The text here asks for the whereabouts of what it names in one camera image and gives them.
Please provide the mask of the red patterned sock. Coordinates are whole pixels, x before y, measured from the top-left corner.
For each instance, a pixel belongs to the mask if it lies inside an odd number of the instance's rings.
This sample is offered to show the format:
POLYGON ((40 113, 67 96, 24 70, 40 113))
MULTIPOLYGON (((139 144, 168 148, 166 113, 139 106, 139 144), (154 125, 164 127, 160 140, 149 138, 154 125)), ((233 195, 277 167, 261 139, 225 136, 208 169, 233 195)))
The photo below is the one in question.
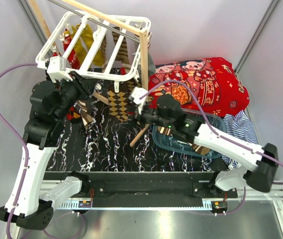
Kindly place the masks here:
MULTIPOLYGON (((71 36, 70 32, 66 30, 64 33, 60 35, 60 40, 63 43, 63 49, 66 51, 69 44, 71 43, 71 36)), ((78 60, 78 57, 76 55, 76 52, 74 50, 71 50, 69 56, 67 57, 67 60, 71 66, 72 69, 79 69, 80 68, 80 62, 78 60)))

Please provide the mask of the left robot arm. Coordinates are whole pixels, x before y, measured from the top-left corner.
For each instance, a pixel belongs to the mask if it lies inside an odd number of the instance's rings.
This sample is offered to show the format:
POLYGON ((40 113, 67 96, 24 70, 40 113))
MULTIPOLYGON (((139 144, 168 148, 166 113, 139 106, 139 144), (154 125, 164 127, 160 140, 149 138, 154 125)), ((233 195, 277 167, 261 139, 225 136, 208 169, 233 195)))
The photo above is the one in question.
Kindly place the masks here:
POLYGON ((32 89, 29 121, 22 137, 22 159, 12 193, 0 207, 0 220, 27 230, 45 229, 53 212, 70 197, 85 197, 90 190, 89 177, 70 172, 66 178, 41 194, 41 184, 51 155, 64 130, 67 113, 78 100, 90 98, 97 80, 72 71, 71 80, 57 87, 42 81, 32 89))

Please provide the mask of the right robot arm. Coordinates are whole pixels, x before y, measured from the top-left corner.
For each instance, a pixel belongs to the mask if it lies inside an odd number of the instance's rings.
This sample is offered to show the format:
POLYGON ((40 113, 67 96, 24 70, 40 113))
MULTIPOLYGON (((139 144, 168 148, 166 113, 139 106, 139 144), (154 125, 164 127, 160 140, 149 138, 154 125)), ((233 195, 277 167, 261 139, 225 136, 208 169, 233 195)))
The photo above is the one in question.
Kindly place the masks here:
POLYGON ((276 155, 274 145, 268 143, 262 147, 218 130, 202 118, 185 113, 180 103, 170 95, 159 97, 155 109, 137 94, 131 94, 129 100, 129 118, 123 124, 127 130, 136 133, 139 125, 154 125, 161 129, 162 134, 190 146, 206 147, 241 164, 237 169, 214 173, 208 185, 211 196, 217 198, 232 188, 245 186, 263 193, 271 190, 278 164, 267 157, 276 155))

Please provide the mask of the yellow sock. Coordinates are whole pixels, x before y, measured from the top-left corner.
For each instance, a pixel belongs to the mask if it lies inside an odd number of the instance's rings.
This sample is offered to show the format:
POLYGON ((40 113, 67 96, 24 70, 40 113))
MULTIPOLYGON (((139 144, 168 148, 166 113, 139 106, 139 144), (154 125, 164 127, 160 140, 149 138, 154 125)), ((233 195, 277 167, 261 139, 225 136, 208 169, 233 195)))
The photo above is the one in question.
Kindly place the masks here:
MULTIPOLYGON (((74 50, 76 52, 80 65, 82 65, 82 63, 84 62, 87 52, 90 50, 93 42, 93 31, 90 26, 86 24, 85 28, 80 34, 80 38, 77 40, 74 46, 74 50)), ((93 59, 93 64, 99 67, 101 67, 103 64, 103 56, 100 48, 93 59)))

